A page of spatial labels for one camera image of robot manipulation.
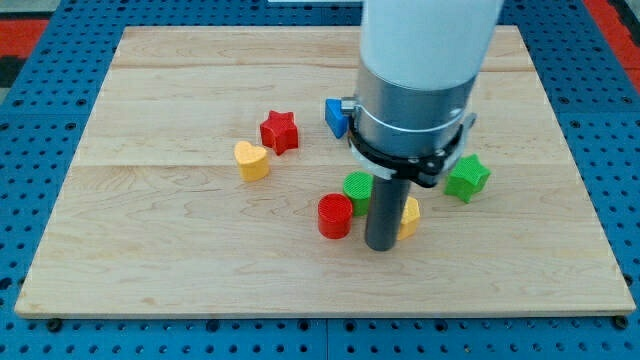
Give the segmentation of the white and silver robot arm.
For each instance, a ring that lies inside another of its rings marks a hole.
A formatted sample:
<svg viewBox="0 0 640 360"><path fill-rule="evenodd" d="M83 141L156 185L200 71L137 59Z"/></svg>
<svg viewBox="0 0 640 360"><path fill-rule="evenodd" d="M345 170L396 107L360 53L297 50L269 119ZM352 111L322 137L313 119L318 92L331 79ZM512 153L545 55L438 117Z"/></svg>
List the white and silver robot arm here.
<svg viewBox="0 0 640 360"><path fill-rule="evenodd" d="M370 147L423 157L455 136L503 0L366 0L356 129Z"/></svg>

